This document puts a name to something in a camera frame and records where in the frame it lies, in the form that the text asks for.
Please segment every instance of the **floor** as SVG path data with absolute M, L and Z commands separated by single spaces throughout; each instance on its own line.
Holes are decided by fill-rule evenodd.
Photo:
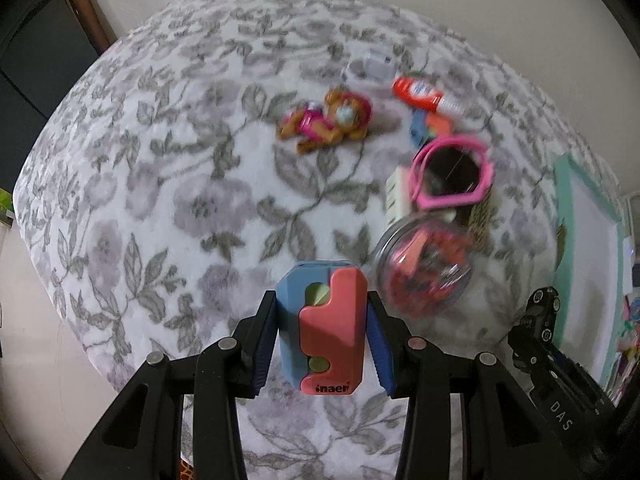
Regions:
M 0 230 L 0 418 L 32 469 L 59 480 L 115 391 L 60 321 L 18 228 Z

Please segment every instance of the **metal screw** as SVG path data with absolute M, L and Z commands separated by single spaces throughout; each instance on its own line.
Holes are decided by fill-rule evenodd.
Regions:
M 150 366 L 158 366 L 164 360 L 164 354 L 162 352 L 151 352 L 146 356 L 146 364 Z
M 491 352 L 482 352 L 480 354 L 480 362 L 486 366 L 493 366 L 498 362 L 498 359 Z
M 412 337 L 406 342 L 409 348 L 413 350 L 424 350 L 427 348 L 427 341 L 421 337 Z
M 218 348 L 221 350 L 232 350 L 236 347 L 238 341 L 236 341 L 232 337 L 223 337 L 220 341 L 218 341 Z

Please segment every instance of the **pink frame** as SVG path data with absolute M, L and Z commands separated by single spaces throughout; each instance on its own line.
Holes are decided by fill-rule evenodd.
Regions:
M 436 150 L 453 147 L 462 150 L 476 152 L 481 159 L 478 185 L 470 193 L 461 193 L 447 196 L 429 196 L 422 192 L 422 181 L 427 163 Z M 425 145 L 415 156 L 409 176 L 409 191 L 411 200 L 417 203 L 420 209 L 442 209 L 459 207 L 480 202 L 491 187 L 494 178 L 494 165 L 487 156 L 487 146 L 484 142 L 468 135 L 454 135 L 451 137 L 437 137 Z

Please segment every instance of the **blue and pink toy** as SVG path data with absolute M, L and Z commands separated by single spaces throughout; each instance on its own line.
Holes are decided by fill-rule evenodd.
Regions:
M 349 262 L 301 262 L 276 286 L 282 369 L 305 394 L 349 395 L 362 382 L 367 280 Z

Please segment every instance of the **yellow circle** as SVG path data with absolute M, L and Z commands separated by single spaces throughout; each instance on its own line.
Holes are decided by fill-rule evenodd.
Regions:
M 329 369 L 329 361 L 327 361 L 324 357 L 310 357 L 309 358 L 309 369 L 316 373 L 321 374 Z

